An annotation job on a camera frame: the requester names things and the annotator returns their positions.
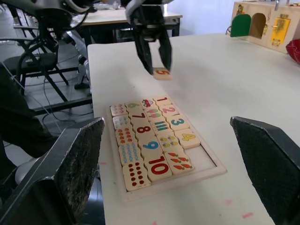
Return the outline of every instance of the wooden tray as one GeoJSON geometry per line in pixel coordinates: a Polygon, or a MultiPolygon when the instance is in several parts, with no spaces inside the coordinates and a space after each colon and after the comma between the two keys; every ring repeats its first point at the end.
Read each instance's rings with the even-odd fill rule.
{"type": "Polygon", "coordinates": [[[134,200],[138,200],[150,195],[155,195],[157,193],[167,191],[173,188],[186,186],[194,181],[204,180],[214,176],[226,173],[227,170],[217,156],[213,153],[204,139],[199,135],[194,126],[188,121],[187,116],[182,113],[182,110],[175,104],[175,102],[170,98],[170,101],[177,109],[180,115],[186,117],[190,129],[195,133],[195,135],[200,139],[201,145],[195,148],[187,149],[184,152],[189,156],[191,163],[195,169],[189,173],[184,173],[181,175],[173,175],[164,180],[152,182],[151,186],[141,188],[139,190],[128,192],[125,187],[125,181],[122,171],[122,164],[119,155],[119,147],[115,137],[115,130],[113,126],[113,117],[111,115],[110,106],[107,107],[106,114],[106,125],[108,126],[111,145],[112,145],[112,156],[114,160],[114,167],[117,175],[117,185],[119,187],[120,196],[124,203],[128,203],[134,200]]]}

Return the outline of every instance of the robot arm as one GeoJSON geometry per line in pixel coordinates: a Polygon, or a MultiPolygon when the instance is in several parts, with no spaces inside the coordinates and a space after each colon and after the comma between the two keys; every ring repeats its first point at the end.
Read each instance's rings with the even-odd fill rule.
{"type": "MultiPolygon", "coordinates": [[[[159,53],[166,69],[171,69],[172,47],[167,34],[161,5],[173,0],[121,0],[126,7],[128,22],[133,26],[137,54],[146,70],[153,74],[149,42],[160,41],[159,53]]],[[[72,18],[88,13],[95,0],[2,0],[3,3],[19,8],[36,17],[40,34],[53,28],[58,35],[71,30],[72,18]]]]}

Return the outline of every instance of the white table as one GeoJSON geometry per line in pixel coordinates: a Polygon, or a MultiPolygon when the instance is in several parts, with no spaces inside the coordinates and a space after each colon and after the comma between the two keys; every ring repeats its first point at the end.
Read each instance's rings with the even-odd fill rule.
{"type": "MultiPolygon", "coordinates": [[[[180,19],[182,15],[171,12],[164,12],[164,17],[167,20],[172,20],[172,36],[177,37],[180,34],[180,19]]],[[[85,44],[88,46],[92,43],[90,37],[90,29],[95,28],[97,31],[102,30],[119,30],[131,28],[131,25],[126,20],[125,9],[118,10],[100,10],[95,13],[90,13],[82,24],[82,34],[85,44]]]]}
{"type": "MultiPolygon", "coordinates": [[[[169,95],[228,172],[136,202],[120,201],[108,130],[100,150],[107,225],[274,225],[245,169],[231,116],[282,128],[300,145],[300,67],[288,55],[223,34],[171,38],[173,80],[147,74],[134,43],[90,45],[96,117],[111,104],[169,95]],[[243,215],[253,213],[247,219],[243,215]]],[[[162,66],[158,44],[153,65],[162,66]]]]}

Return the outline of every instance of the red number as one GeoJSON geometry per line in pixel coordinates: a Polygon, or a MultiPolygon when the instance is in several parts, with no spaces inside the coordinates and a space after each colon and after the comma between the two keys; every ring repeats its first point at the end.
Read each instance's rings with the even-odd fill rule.
{"type": "Polygon", "coordinates": [[[139,127],[137,129],[137,132],[140,133],[140,134],[145,133],[145,132],[149,132],[149,131],[151,131],[150,127],[139,127]]]}
{"type": "Polygon", "coordinates": [[[165,158],[163,156],[161,156],[160,159],[150,161],[149,164],[160,163],[160,162],[164,162],[164,161],[165,161],[165,158]]]}
{"type": "Polygon", "coordinates": [[[163,109],[164,113],[167,113],[167,112],[174,112],[176,109],[173,108],[173,107],[170,107],[169,109],[163,109]]]}
{"type": "Polygon", "coordinates": [[[161,74],[161,75],[170,74],[168,71],[165,71],[165,70],[162,70],[162,71],[157,70],[156,72],[157,72],[158,74],[161,74]]]}
{"type": "Polygon", "coordinates": [[[157,101],[159,102],[159,101],[164,101],[164,100],[168,100],[168,98],[165,97],[165,98],[159,99],[157,101]]]}
{"type": "Polygon", "coordinates": [[[144,113],[141,113],[141,116],[137,116],[137,115],[134,115],[132,117],[137,117],[137,118],[146,118],[145,114],[144,113]]]}
{"type": "Polygon", "coordinates": [[[152,166],[152,168],[151,168],[151,172],[156,175],[164,174],[164,173],[168,172],[168,170],[169,170],[169,166],[164,163],[156,164],[156,165],[152,166]],[[160,171],[157,171],[156,169],[160,168],[160,167],[163,167],[163,169],[160,171]]]}

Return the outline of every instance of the green door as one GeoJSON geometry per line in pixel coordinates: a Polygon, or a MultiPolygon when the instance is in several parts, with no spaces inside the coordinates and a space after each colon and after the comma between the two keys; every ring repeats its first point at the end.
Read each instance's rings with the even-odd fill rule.
{"type": "Polygon", "coordinates": [[[231,37],[248,36],[251,24],[251,16],[241,14],[234,17],[231,24],[231,37]]]}

